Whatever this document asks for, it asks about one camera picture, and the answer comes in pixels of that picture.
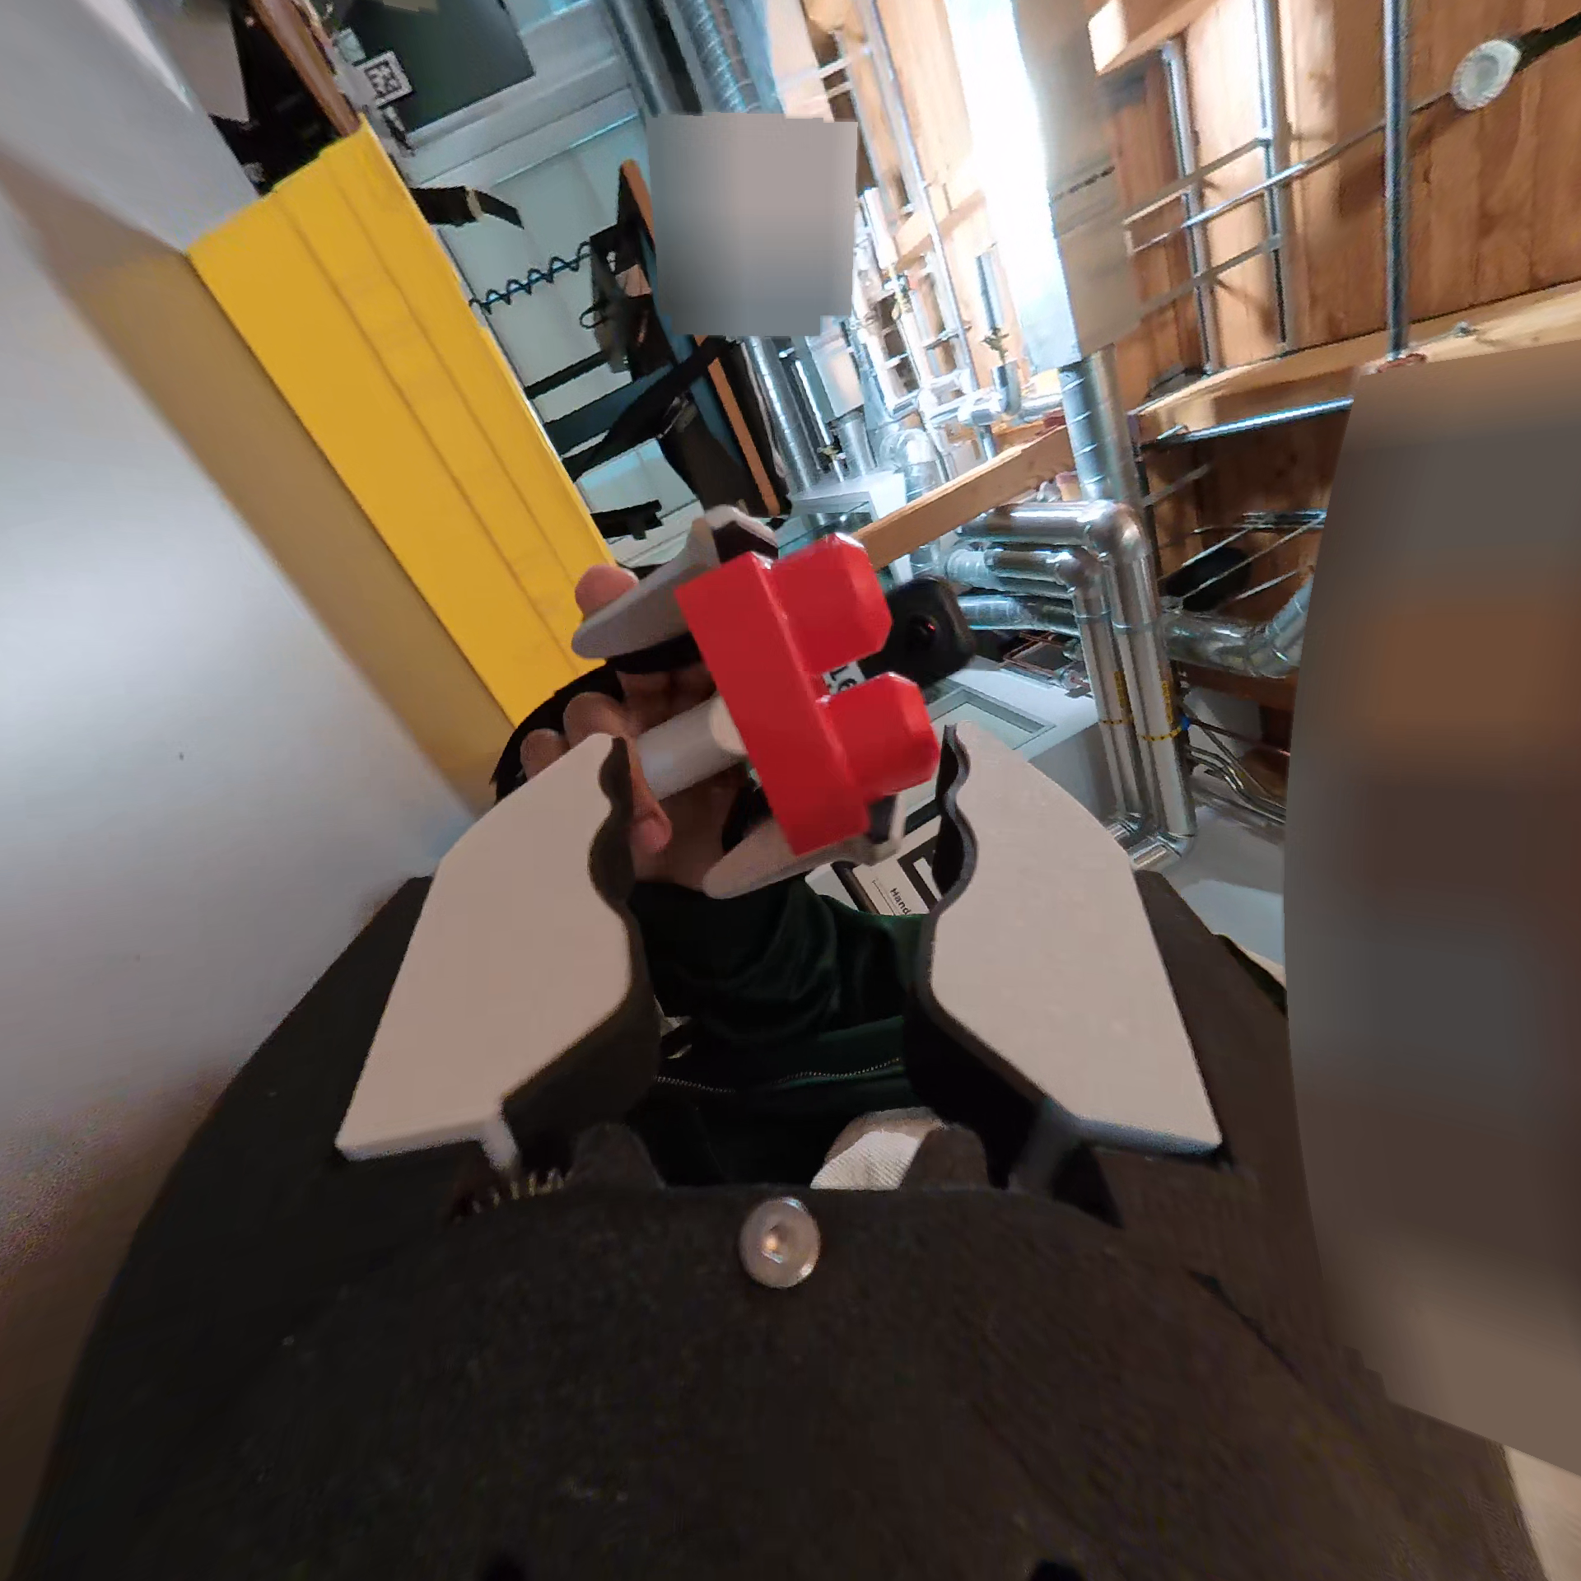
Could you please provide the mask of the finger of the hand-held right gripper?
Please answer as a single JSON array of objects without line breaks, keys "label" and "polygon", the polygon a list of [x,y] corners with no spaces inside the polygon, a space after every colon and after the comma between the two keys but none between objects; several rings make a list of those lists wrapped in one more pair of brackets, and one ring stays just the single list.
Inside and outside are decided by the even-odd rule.
[{"label": "finger of the hand-held right gripper", "polygon": [[667,563],[596,612],[583,616],[571,651],[592,662],[630,662],[635,654],[689,642],[679,595],[741,553],[774,563],[779,553],[774,528],[733,505],[704,512]]},{"label": "finger of the hand-held right gripper", "polygon": [[862,834],[803,854],[791,850],[778,821],[767,821],[704,873],[704,895],[741,897],[822,865],[870,865],[889,854],[895,854],[895,805],[873,805]]}]

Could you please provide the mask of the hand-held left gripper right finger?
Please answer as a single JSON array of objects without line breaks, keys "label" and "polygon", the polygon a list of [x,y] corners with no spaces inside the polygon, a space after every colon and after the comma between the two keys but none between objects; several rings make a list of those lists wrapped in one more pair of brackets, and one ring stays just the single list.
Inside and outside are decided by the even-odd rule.
[{"label": "hand-held left gripper right finger", "polygon": [[989,1181],[1052,1192],[1092,1150],[1209,1165],[1221,1121],[1128,854],[982,727],[944,732],[935,880],[907,1076]]}]

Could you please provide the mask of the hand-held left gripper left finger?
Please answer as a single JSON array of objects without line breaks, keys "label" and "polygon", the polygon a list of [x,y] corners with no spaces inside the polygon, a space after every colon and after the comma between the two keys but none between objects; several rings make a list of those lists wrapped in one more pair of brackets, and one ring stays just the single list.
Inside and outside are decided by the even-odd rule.
[{"label": "hand-held left gripper left finger", "polygon": [[495,1170],[620,1121],[658,1074],[632,892],[632,760],[593,733],[445,853],[419,905],[335,1147],[476,1142]]}]

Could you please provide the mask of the red plastic block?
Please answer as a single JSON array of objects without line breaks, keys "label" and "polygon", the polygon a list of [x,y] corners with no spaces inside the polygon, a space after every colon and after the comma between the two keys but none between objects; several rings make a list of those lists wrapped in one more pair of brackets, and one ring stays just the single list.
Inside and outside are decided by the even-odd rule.
[{"label": "red plastic block", "polygon": [[677,607],[795,858],[862,837],[880,802],[938,768],[916,684],[826,685],[893,629],[857,540],[831,534],[774,563],[737,553],[683,583]]}]

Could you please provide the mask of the yellow plastic bin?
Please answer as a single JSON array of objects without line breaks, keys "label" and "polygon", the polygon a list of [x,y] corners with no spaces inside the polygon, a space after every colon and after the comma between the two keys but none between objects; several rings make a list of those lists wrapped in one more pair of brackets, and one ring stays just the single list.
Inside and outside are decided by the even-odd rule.
[{"label": "yellow plastic bin", "polygon": [[373,128],[189,260],[502,715],[588,672],[573,590],[612,553]]}]

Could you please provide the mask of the person's right forearm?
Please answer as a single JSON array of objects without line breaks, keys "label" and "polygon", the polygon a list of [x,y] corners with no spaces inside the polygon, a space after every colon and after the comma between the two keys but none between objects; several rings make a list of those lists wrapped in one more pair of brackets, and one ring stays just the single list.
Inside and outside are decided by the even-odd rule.
[{"label": "person's right forearm", "polygon": [[786,880],[741,897],[643,880],[630,897],[667,1017],[694,1051],[741,1063],[831,1056],[897,1028],[920,918],[876,918]]}]

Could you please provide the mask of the person's right hand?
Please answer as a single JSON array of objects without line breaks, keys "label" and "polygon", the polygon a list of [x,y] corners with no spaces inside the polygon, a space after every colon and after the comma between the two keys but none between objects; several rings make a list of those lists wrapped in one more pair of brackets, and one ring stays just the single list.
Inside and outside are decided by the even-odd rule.
[{"label": "person's right hand", "polygon": [[[542,727],[517,732],[525,779],[546,771],[593,733],[636,740],[716,693],[701,662],[651,676],[615,672],[615,680],[615,697],[600,692],[557,697],[554,707],[542,709]],[[733,760],[716,778],[658,798],[635,764],[630,826],[635,877],[701,891],[704,873],[722,858],[726,818],[741,786],[747,786],[747,768]]]}]

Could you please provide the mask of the framed marker poster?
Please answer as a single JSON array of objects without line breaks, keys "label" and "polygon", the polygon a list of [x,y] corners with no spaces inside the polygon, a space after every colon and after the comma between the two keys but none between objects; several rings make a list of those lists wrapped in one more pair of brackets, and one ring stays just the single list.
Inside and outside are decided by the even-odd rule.
[{"label": "framed marker poster", "polygon": [[938,830],[920,828],[916,837],[881,860],[835,860],[831,871],[846,901],[873,918],[932,915],[940,904],[935,880]]}]

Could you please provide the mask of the bent silver ducts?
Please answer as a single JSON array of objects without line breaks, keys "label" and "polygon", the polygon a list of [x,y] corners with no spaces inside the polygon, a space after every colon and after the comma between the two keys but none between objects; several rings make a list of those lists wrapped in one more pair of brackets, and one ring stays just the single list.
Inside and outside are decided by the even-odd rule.
[{"label": "bent silver ducts", "polygon": [[1181,707],[1174,666],[1275,684],[1298,672],[1313,580],[1262,624],[1167,607],[1145,524],[1120,502],[1014,502],[968,521],[944,576],[982,633],[1075,637],[1096,705],[1110,823],[1137,869],[1182,858],[1196,840],[1193,775],[1275,828],[1287,811]]}]

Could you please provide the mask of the wooden standing desk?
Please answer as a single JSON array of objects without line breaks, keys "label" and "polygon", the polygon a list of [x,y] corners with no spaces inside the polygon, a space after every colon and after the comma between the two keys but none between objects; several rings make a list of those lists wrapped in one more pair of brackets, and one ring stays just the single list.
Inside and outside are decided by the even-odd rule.
[{"label": "wooden standing desk", "polygon": [[571,478],[658,443],[704,509],[779,520],[787,489],[740,345],[677,331],[658,307],[653,196],[636,162],[620,162],[615,220],[588,248],[587,318],[603,360],[627,381],[557,423]]}]

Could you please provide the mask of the person's green jacket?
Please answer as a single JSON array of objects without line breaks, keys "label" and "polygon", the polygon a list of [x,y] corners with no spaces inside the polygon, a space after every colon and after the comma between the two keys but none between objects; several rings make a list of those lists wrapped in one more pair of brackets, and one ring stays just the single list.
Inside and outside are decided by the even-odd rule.
[{"label": "person's green jacket", "polygon": [[767,1078],[661,1074],[627,1114],[658,1176],[677,1189],[813,1182],[862,1130],[931,1121],[901,1060]]}]

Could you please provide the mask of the person's white shirt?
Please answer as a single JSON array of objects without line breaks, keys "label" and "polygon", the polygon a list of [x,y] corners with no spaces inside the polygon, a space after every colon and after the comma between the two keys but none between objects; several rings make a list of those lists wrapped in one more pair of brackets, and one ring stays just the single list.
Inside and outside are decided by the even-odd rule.
[{"label": "person's white shirt", "polygon": [[935,1130],[940,1118],[924,1108],[857,1115],[831,1142],[822,1168],[813,1176],[813,1189],[893,1192]]}]

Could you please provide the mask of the large black monitor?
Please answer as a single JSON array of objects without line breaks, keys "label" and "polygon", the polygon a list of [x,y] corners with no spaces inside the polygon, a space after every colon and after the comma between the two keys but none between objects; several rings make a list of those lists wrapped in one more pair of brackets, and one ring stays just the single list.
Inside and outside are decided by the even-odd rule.
[{"label": "large black monitor", "polygon": [[354,75],[376,108],[424,128],[533,77],[502,2],[327,2],[324,24],[350,32]]}]

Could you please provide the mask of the wooden post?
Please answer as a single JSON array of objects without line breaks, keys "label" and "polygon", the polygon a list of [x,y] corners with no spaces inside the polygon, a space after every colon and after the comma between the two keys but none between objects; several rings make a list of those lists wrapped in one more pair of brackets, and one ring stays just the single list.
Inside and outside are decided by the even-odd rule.
[{"label": "wooden post", "polygon": [[854,540],[873,567],[889,565],[959,529],[989,509],[1033,494],[1038,483],[1053,481],[1061,470],[1073,470],[1071,434],[1065,428],[1040,430],[1026,443],[903,502],[897,512],[862,528]]}]

